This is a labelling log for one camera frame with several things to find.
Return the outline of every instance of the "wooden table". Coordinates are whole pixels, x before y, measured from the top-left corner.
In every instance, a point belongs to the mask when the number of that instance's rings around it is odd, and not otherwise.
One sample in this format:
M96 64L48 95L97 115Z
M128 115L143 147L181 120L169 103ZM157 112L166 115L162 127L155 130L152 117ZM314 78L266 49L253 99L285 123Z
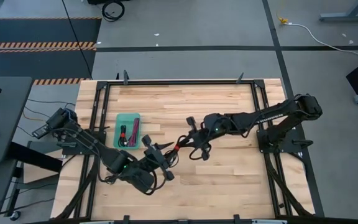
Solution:
M285 99L279 79L264 81L270 106ZM95 89L96 81L81 82L75 112L83 128L90 124ZM148 134L153 142L164 144L187 134L188 116L194 116L199 125L207 114L241 111L255 111L250 87L245 85L113 86L106 117L106 126L110 126L106 145L112 147L118 113L140 113L141 135ZM234 214L241 218L273 218L264 157L258 150L255 131L247 139L224 136L211 141L208 161L192 161L188 158L191 149L180 149L180 161L171 169L175 179L152 196L120 180L114 185L97 182L92 220L122 220L124 215L130 215L131 220L232 219ZM141 158L144 149L142 146L131 153ZM58 215L76 192L82 162L83 156L77 156L61 171L51 217ZM313 213L303 164L288 154L282 154L282 164L288 188ZM106 174L106 168L101 167L102 177ZM85 192L81 216L85 215L87 199Z

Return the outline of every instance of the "white cable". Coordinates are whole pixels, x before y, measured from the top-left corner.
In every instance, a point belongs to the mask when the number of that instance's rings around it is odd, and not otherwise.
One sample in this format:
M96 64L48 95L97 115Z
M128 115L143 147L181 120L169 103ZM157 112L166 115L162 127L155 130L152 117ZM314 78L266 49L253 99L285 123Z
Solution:
M332 49L338 50L338 51L340 51L340 52L348 52L348 53L352 53L352 54L358 55L357 52L354 52L354 51L351 51L351 50L342 50L342 49L333 47L333 46L331 46L331 45L329 45L329 44L323 43L322 41L320 41L320 40L318 40L316 37L314 37L314 35L313 35L313 34L311 33L311 31L309 30L309 28L307 28L307 27L304 26L304 25L301 25L301 24L293 24L293 23L288 23L288 22L284 23L284 25L303 27L303 28L305 28L305 29L309 32L310 36L311 36L312 38L314 38L314 40L317 41L318 43L323 44L323 45L325 45L325 46L327 46L327 47L330 47L330 48L332 48Z

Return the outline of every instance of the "hazard tape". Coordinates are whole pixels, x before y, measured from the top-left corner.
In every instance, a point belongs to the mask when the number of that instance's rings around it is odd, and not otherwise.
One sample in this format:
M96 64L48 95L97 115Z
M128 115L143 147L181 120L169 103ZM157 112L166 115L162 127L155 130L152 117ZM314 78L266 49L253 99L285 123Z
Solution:
M54 17L54 18L38 18L38 17L11 17L11 18L0 18L0 20L15 20L15 19L28 19L28 20L52 20L52 19L67 19L67 17ZM70 19L102 19L101 17L70 17Z
M39 49L39 48L70 48L78 47L77 42L2 42L0 49L20 48L20 49ZM80 47L95 47L94 42L80 42Z
M59 52L59 51L69 51L69 50L80 50L79 47L70 48L70 49L22 49L22 50L0 50L0 53L23 53L23 52ZM94 50L94 47L84 47L81 50Z
M51 78L34 80L33 85L64 85L64 84L79 84L83 80L90 80L90 78Z

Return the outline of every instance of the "green tray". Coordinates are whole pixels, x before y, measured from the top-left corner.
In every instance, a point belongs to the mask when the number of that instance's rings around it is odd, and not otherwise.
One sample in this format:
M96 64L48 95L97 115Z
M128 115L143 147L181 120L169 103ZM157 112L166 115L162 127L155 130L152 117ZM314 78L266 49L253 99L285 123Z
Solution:
M127 140L129 140L129 137L132 135L132 130L134 128L134 120L135 120L135 118L139 118L139 130L137 132L135 146L132 146L132 147L118 146L118 139L119 139L119 136L121 134L121 125L127 126L125 136L126 136ZM117 114L116 128L114 130L113 146L116 149L138 149L139 144L140 144L140 127L141 127L141 124L142 124L142 121L140 120L140 114L139 113L120 113L120 114Z

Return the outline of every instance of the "gray floor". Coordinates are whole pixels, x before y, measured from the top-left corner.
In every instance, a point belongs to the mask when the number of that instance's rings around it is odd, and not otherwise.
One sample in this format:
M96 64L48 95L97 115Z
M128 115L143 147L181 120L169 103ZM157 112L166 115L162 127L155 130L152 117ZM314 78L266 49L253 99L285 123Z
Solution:
M318 21L324 12L343 12L355 0L269 0L275 19L308 26L314 35L332 45L358 45L357 23ZM99 16L86 1L66 0L71 17ZM117 22L102 21L98 47L157 47L200 45L272 46L269 27L258 0L132 0L124 2L125 16ZM0 17L64 17L60 0L5 0ZM275 19L283 46L318 45L300 27L282 27ZM294 93L317 96L324 114L305 122L321 201L327 217L358 218L358 105L345 76L358 66L358 57L342 52L284 52ZM146 78L281 78L275 52L271 51L182 51L97 53L93 76L112 79L126 69L129 76ZM74 102L78 85L35 86L31 98ZM31 109L51 115L61 105L28 102ZM27 116L43 118L30 112ZM21 120L28 131L42 123ZM30 137L17 130L17 142ZM19 205L54 196L54 190L34 190L19 197ZM16 223L46 220L51 203L23 209ZM10 222L1 218L0 223Z

